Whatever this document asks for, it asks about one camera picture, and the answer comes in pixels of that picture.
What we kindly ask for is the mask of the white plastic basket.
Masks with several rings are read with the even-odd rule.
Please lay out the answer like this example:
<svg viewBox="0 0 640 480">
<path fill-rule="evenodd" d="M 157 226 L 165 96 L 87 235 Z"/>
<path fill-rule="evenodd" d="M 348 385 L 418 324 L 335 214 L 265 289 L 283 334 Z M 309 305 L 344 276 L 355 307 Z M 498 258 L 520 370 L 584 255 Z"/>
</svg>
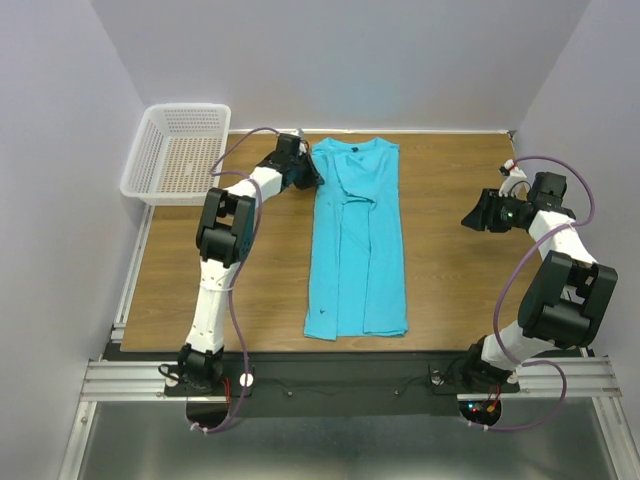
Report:
<svg viewBox="0 0 640 480">
<path fill-rule="evenodd" d="M 123 196 L 149 206 L 201 206 L 218 179 L 231 109 L 164 103 L 144 112 L 120 181 Z"/>
</svg>

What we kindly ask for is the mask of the turquoise t shirt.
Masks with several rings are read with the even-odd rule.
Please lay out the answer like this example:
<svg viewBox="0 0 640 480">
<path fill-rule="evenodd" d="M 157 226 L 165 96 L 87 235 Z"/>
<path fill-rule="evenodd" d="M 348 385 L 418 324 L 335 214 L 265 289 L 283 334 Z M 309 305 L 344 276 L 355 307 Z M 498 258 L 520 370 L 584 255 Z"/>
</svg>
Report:
<svg viewBox="0 0 640 480">
<path fill-rule="evenodd" d="M 399 146 L 326 138 L 312 160 L 324 183 L 314 202 L 305 336 L 405 335 Z"/>
</svg>

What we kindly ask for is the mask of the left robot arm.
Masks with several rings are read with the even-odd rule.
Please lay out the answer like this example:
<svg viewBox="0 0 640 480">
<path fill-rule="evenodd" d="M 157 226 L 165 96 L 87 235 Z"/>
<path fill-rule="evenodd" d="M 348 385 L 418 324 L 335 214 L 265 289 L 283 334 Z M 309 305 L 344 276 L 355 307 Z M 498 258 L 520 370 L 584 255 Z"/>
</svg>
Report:
<svg viewBox="0 0 640 480">
<path fill-rule="evenodd" d="M 250 174 L 238 175 L 236 184 L 207 192 L 196 231 L 199 291 L 171 377 L 200 391 L 220 382 L 229 295 L 253 246 L 264 202 L 291 186 L 304 190 L 324 183 L 300 129 L 280 133 L 274 150 Z"/>
</svg>

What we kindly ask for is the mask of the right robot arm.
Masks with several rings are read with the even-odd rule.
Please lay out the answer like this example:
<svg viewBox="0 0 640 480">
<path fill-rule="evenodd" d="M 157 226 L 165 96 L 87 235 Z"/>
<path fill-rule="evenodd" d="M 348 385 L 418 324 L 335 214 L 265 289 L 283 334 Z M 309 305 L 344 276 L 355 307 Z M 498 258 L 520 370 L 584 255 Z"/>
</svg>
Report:
<svg viewBox="0 0 640 480">
<path fill-rule="evenodd" d="M 618 274 L 583 245 L 576 217 L 564 207 L 564 176 L 539 172 L 533 180 L 513 163 L 502 167 L 502 185 L 486 188 L 461 224 L 475 231 L 525 230 L 541 265 L 525 292 L 517 318 L 473 344 L 460 367 L 472 390 L 502 386 L 517 367 L 553 349 L 587 347 L 594 340 Z"/>
</svg>

